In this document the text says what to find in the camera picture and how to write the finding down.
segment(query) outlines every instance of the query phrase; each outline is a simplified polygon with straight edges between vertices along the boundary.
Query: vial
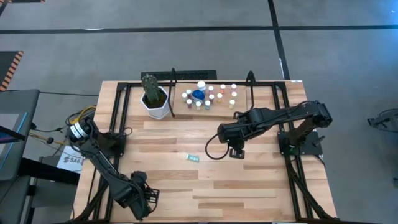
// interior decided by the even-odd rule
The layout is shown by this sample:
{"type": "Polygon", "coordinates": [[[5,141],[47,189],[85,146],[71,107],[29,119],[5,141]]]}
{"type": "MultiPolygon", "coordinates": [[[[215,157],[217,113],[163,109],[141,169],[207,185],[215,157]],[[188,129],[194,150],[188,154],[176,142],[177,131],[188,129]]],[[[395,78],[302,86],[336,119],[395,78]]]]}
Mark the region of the vial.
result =
{"type": "Polygon", "coordinates": [[[217,102],[223,101],[223,95],[221,93],[217,94],[217,102]]]}
{"type": "Polygon", "coordinates": [[[187,93],[182,93],[182,94],[181,94],[181,97],[182,97],[182,101],[183,101],[183,102],[186,102],[186,101],[187,101],[188,95],[187,95],[187,93]]]}
{"type": "Polygon", "coordinates": [[[236,92],[236,84],[231,85],[231,93],[236,92]]]}
{"type": "Polygon", "coordinates": [[[225,90],[225,85],[224,85],[224,84],[221,84],[221,85],[220,85],[220,93],[221,93],[221,94],[224,94],[224,90],[225,90]]]}
{"type": "Polygon", "coordinates": [[[214,95],[213,94],[209,95],[209,101],[210,101],[210,103],[214,102],[214,95]]]}
{"type": "Polygon", "coordinates": [[[210,101],[206,100],[205,102],[205,109],[209,110],[210,109],[210,101]]]}
{"type": "Polygon", "coordinates": [[[206,91],[206,83],[205,81],[199,81],[197,84],[198,90],[202,91],[203,93],[205,93],[206,91]]]}
{"type": "Polygon", "coordinates": [[[192,100],[191,99],[187,99],[187,107],[188,107],[188,109],[192,108],[192,100]]]}
{"type": "Polygon", "coordinates": [[[235,106],[235,100],[230,100],[229,101],[229,108],[232,109],[235,106]]]}
{"type": "Polygon", "coordinates": [[[232,95],[232,99],[236,100],[236,97],[238,96],[238,94],[236,92],[232,92],[231,95],[232,95]]]}
{"type": "Polygon", "coordinates": [[[188,99],[192,99],[192,90],[186,90],[185,93],[187,94],[188,99]]]}
{"type": "Polygon", "coordinates": [[[197,110],[200,110],[200,105],[201,105],[200,101],[197,101],[196,105],[197,105],[197,110]]]}
{"type": "Polygon", "coordinates": [[[208,89],[209,89],[209,95],[212,95],[214,87],[213,86],[209,86],[208,89]]]}

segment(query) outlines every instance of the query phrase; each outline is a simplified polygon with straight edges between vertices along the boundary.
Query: potted cactus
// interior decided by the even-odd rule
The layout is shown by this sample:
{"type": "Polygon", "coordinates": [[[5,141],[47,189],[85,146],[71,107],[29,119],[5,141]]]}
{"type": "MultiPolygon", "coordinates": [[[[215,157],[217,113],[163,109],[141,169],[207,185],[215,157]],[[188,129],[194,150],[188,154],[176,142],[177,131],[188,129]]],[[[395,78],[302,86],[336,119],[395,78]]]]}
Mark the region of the potted cactus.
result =
{"type": "Polygon", "coordinates": [[[164,118],[170,111],[167,103],[168,95],[166,91],[158,86],[157,80],[153,75],[145,75],[141,78],[141,84],[145,93],[142,94],[141,103],[145,106],[148,115],[155,119],[164,118]]]}

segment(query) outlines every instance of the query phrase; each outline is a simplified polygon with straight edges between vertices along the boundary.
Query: white plant pot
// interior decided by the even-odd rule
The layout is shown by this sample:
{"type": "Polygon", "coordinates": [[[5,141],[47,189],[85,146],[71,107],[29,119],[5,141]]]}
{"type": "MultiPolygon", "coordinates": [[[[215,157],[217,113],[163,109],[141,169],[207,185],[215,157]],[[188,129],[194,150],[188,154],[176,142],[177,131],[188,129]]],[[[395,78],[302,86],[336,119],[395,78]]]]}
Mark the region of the white plant pot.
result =
{"type": "Polygon", "coordinates": [[[169,96],[166,93],[166,91],[160,86],[159,89],[164,92],[164,94],[166,95],[166,100],[164,101],[164,104],[162,107],[160,108],[148,108],[147,105],[145,105],[144,103],[144,97],[145,97],[145,93],[142,94],[142,97],[140,99],[141,103],[144,105],[145,109],[148,112],[148,115],[150,117],[153,117],[155,119],[163,119],[169,112],[170,112],[170,108],[169,108],[169,104],[168,104],[168,100],[169,100],[169,96]]]}

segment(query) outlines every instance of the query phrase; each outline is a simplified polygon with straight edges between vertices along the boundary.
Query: wooden tabletop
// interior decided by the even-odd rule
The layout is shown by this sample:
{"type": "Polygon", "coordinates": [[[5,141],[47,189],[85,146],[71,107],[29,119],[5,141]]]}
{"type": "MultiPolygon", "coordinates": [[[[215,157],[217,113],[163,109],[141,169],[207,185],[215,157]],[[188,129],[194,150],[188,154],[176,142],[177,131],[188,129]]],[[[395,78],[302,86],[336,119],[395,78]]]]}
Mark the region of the wooden tabletop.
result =
{"type": "MultiPolygon", "coordinates": [[[[95,113],[95,123],[101,132],[107,132],[109,128],[116,85],[116,81],[105,81],[101,87],[95,113]]],[[[286,81],[286,87],[290,106],[307,99],[302,82],[286,81]]],[[[205,143],[216,133],[220,123],[230,123],[233,122],[232,119],[199,116],[173,118],[168,115],[157,121],[147,115],[139,102],[143,89],[131,90],[126,127],[132,128],[133,132],[127,137],[119,171],[127,176],[136,170],[145,171],[148,184],[160,189],[158,207],[144,222],[295,220],[285,161],[279,153],[277,126],[246,142],[244,160],[225,157],[220,161],[212,161],[204,152],[205,143]],[[200,162],[188,161],[187,154],[199,156],[200,162]]],[[[246,94],[249,108],[249,88],[246,94]]],[[[123,98],[122,96],[119,105],[117,123],[123,98]]],[[[269,87],[254,87],[254,100],[255,107],[275,109],[269,87]]],[[[226,145],[220,144],[217,139],[209,147],[209,153],[214,157],[221,156],[225,150],[226,145]]],[[[323,165],[314,156],[302,156],[302,160],[309,191],[326,212],[335,216],[323,165]]],[[[93,165],[86,160],[73,205],[76,215],[86,206],[93,171],[93,165]]],[[[91,197],[98,188],[99,178],[100,175],[96,174],[91,197]]],[[[305,207],[299,190],[298,197],[304,217],[305,207]]],[[[100,217],[104,217],[107,198],[103,197],[100,217]]],[[[111,222],[135,220],[130,209],[123,209],[116,202],[113,203],[111,222]]]]}

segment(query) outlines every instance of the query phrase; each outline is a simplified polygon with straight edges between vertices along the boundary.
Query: gray floor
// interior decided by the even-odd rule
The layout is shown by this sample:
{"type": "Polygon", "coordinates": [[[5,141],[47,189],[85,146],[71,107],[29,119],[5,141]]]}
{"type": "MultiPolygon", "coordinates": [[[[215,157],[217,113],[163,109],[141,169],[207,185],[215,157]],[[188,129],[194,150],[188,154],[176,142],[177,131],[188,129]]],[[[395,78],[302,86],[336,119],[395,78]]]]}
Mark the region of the gray floor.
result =
{"type": "MultiPolygon", "coordinates": [[[[280,26],[398,24],[396,1],[274,0],[280,26]]],[[[4,29],[92,29],[189,26],[271,26],[267,1],[47,0],[9,4],[4,29]]],[[[291,79],[311,100],[325,102],[333,124],[319,132],[337,214],[344,220],[396,223],[398,140],[366,119],[396,107],[398,30],[282,31],[291,79]]],[[[217,69],[219,78],[281,79],[273,31],[133,34],[0,35],[0,50],[25,55],[10,89],[97,94],[103,80],[137,80],[154,70],[217,69]]],[[[56,128],[95,97],[41,95],[35,122],[56,128]]],[[[29,141],[26,156],[53,149],[29,141]]],[[[70,207],[43,209],[34,223],[64,221],[70,207]]]]}

